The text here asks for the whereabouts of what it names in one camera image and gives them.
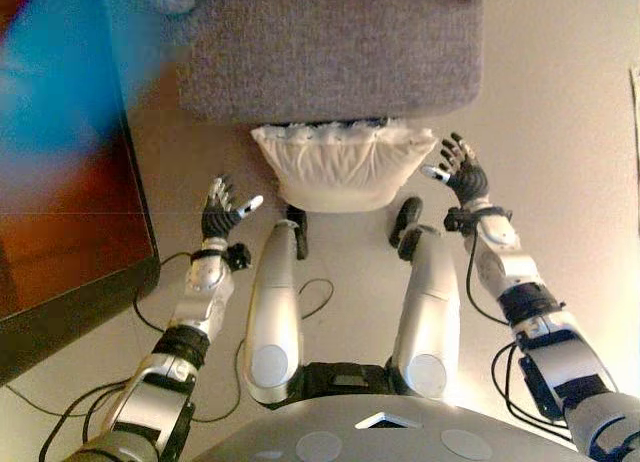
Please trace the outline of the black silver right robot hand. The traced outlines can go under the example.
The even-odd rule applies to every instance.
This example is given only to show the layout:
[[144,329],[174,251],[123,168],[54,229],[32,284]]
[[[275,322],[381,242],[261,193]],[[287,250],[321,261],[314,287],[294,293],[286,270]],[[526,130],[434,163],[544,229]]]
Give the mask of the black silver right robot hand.
[[487,200],[488,178],[471,145],[460,134],[452,132],[441,141],[441,146],[442,161],[437,165],[424,164],[420,173],[449,187],[461,207]]

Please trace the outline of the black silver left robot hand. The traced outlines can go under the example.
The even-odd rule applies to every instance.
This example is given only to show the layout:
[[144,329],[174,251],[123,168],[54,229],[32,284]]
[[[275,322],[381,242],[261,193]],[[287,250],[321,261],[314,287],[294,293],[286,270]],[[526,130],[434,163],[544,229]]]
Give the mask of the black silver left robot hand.
[[219,175],[207,191],[201,217],[203,239],[227,239],[231,230],[253,214],[264,203],[262,195],[256,195],[244,204],[234,205],[233,185],[227,175]]

